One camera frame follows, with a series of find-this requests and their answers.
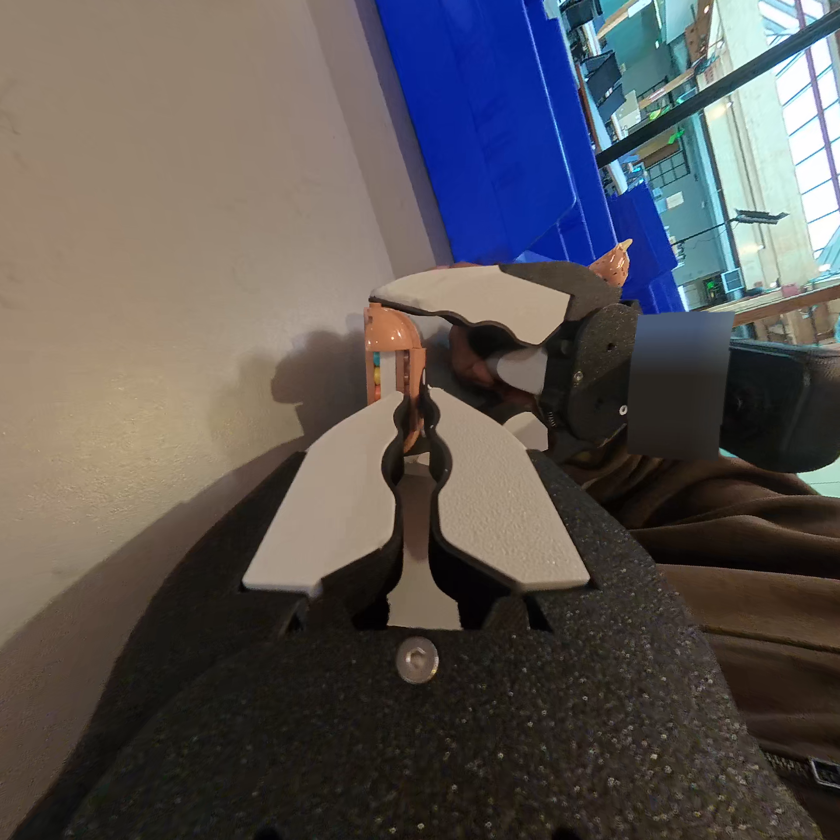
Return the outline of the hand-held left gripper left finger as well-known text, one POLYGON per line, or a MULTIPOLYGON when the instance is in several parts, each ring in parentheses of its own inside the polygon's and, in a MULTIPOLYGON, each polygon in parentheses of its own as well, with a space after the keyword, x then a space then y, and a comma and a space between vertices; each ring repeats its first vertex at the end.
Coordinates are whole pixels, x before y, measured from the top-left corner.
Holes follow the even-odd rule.
POLYGON ((375 598, 403 559, 405 397, 348 416, 307 450, 244 574, 251 592, 375 598))

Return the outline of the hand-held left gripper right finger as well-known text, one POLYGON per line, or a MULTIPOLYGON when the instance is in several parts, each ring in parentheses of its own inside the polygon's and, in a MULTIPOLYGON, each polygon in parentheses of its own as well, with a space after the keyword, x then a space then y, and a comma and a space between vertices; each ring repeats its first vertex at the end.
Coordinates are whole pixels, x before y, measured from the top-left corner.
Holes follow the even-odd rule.
POLYGON ((591 575, 526 446, 448 392, 427 393, 437 543, 513 592, 561 592, 591 575))

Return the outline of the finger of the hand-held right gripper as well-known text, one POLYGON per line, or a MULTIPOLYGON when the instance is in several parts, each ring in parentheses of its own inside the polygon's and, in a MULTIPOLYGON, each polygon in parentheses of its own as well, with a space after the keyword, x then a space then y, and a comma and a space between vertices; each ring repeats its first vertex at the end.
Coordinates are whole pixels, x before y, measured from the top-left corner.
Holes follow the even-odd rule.
POLYGON ((549 429, 533 412, 514 413, 502 423, 502 426, 526 449, 544 453, 550 448, 549 429))
POLYGON ((371 301, 404 312, 509 332, 553 332, 572 296, 510 275, 498 266, 431 269, 374 289, 371 301))

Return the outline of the brown lego assembly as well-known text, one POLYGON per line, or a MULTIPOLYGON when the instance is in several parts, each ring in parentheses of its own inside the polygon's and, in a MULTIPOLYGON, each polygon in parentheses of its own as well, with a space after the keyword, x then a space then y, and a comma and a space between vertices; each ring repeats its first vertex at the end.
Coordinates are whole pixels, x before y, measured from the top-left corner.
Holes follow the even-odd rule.
POLYGON ((363 312, 364 372, 367 404, 398 392, 409 401, 404 421, 403 453, 408 454, 424 430, 419 406, 426 350, 414 322, 405 313, 370 302, 363 312))

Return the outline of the large blue plastic bin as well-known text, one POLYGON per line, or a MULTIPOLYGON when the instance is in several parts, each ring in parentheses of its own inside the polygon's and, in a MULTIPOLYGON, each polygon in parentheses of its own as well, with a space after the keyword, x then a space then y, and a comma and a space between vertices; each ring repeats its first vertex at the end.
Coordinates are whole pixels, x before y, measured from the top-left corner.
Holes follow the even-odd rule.
POLYGON ((611 251, 577 76, 543 2, 376 6, 454 261, 589 266, 611 251))

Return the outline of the tan and orange lego model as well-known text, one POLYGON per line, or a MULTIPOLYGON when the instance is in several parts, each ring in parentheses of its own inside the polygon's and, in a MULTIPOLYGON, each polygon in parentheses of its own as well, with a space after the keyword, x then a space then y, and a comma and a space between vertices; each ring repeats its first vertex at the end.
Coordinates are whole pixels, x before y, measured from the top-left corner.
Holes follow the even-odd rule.
POLYGON ((628 279, 628 251, 633 242, 632 238, 628 238, 617 243, 610 251, 591 263, 589 271, 603 279, 608 286, 621 289, 628 279))

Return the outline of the stacked blue plastic bins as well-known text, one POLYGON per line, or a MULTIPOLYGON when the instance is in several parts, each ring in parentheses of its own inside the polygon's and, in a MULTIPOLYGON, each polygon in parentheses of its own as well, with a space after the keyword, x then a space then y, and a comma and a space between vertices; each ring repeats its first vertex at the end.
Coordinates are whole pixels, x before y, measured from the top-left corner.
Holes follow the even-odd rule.
POLYGON ((620 195, 597 194, 591 209, 587 214, 577 203, 516 262, 564 260, 588 266, 616 243, 631 239, 623 299, 636 300, 646 314, 686 311, 673 275, 677 258, 648 184, 640 182, 620 195))

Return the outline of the brown hooded jacket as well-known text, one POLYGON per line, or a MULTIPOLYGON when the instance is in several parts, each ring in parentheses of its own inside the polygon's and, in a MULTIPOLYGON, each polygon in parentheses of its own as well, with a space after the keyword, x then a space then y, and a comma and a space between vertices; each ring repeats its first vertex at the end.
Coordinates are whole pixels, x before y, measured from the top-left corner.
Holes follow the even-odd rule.
POLYGON ((838 499, 739 458, 630 455, 620 441, 563 469, 664 572, 748 730, 838 838, 838 499))

